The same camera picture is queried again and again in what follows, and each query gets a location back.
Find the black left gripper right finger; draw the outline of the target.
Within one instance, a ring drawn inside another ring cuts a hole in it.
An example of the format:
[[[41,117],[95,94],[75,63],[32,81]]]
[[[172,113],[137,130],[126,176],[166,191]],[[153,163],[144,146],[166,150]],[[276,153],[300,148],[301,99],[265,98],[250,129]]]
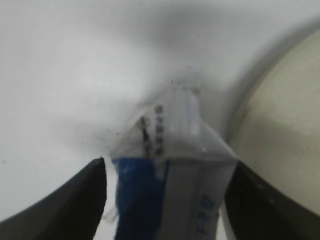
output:
[[[318,240],[320,217],[239,162],[225,195],[233,240]]]

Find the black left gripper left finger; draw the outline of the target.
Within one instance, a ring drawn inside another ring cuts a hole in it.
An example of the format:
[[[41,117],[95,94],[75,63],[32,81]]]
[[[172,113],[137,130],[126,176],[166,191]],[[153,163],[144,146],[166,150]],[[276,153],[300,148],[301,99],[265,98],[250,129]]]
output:
[[[106,163],[91,161],[68,182],[1,221],[2,240],[92,240],[106,205]]]

